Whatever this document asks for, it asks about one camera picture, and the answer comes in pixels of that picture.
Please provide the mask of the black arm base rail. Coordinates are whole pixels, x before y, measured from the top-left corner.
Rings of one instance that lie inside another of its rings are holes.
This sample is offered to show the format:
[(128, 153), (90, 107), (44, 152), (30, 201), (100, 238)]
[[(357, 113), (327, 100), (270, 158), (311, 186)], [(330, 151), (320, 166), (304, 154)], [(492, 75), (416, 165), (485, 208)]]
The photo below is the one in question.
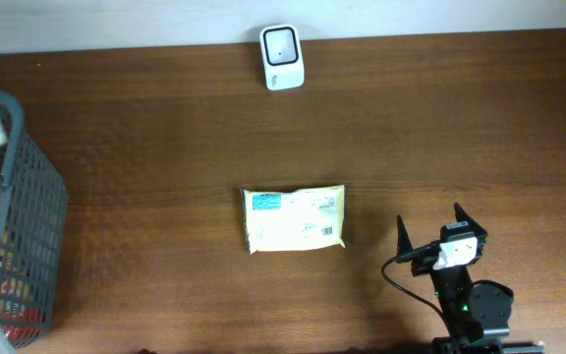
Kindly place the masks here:
[(543, 344), (502, 343), (495, 339), (480, 343), (453, 343), (448, 337), (435, 338), (431, 343), (433, 354), (544, 354)]

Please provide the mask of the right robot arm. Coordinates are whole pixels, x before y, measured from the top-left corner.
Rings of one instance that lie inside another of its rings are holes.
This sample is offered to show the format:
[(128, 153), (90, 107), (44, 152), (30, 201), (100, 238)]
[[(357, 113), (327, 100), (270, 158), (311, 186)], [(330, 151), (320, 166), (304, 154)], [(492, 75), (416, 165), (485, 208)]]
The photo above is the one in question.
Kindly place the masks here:
[(459, 204), (456, 221), (440, 229), (439, 239), (414, 248), (402, 217), (397, 218), (397, 254), (393, 263), (411, 265), (412, 276), (428, 275), (448, 335), (431, 343), (433, 353), (501, 353), (510, 333), (513, 291), (491, 280), (473, 281), (468, 267), (483, 254), (487, 231)]

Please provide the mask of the pale yellow snack package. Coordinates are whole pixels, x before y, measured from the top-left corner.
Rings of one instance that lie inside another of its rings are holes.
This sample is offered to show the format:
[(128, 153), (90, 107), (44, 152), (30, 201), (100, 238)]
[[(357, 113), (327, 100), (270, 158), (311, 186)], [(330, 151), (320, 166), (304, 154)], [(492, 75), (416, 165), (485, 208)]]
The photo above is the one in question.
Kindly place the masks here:
[(346, 187), (294, 192), (241, 191), (248, 250), (311, 251), (345, 245)]

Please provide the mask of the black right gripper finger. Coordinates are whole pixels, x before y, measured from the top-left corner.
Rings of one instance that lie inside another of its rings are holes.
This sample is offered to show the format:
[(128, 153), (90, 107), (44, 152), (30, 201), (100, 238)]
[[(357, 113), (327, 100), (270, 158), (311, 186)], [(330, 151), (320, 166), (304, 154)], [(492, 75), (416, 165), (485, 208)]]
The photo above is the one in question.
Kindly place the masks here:
[(405, 223), (400, 214), (397, 215), (397, 254), (395, 262), (401, 264), (406, 262), (413, 252), (413, 246), (408, 235)]
[(458, 203), (454, 204), (454, 211), (455, 211), (456, 220), (458, 222), (467, 222), (470, 229), (476, 235), (484, 234), (484, 229), (474, 219), (472, 219)]

